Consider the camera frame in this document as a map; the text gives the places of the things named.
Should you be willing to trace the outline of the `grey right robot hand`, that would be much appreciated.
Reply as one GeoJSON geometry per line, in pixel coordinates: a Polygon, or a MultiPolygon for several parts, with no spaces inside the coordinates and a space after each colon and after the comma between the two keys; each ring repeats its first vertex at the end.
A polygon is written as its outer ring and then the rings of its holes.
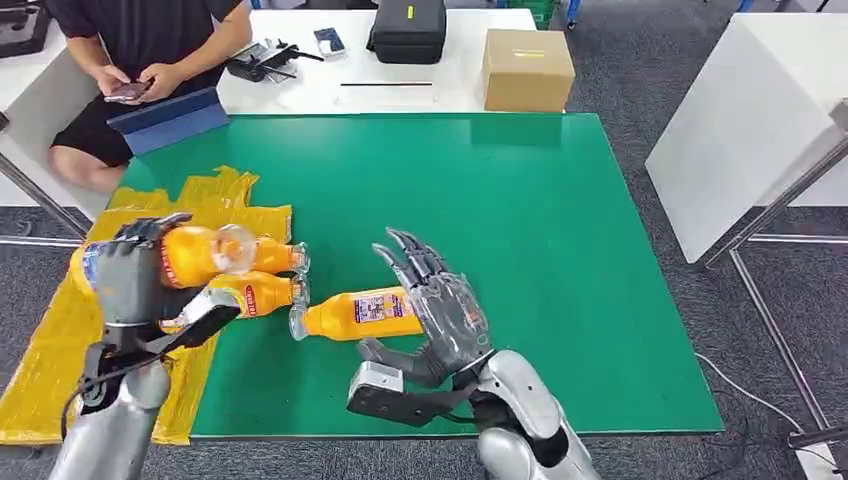
{"type": "Polygon", "coordinates": [[[366,337],[357,350],[364,360],[393,367],[420,386],[436,388],[493,350],[488,322],[466,277],[450,270],[436,250],[409,232],[388,227],[386,233],[402,254],[378,243],[372,249],[404,288],[425,341],[407,353],[366,337]]]}

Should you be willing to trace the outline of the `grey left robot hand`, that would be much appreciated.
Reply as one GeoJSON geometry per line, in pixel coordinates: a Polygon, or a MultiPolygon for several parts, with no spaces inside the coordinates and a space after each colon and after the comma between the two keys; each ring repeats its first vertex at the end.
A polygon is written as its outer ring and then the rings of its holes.
{"type": "Polygon", "coordinates": [[[200,292],[165,284],[160,252],[164,236],[192,218],[177,212],[123,225],[98,255],[95,293],[103,320],[116,324],[173,319],[200,292]]]}

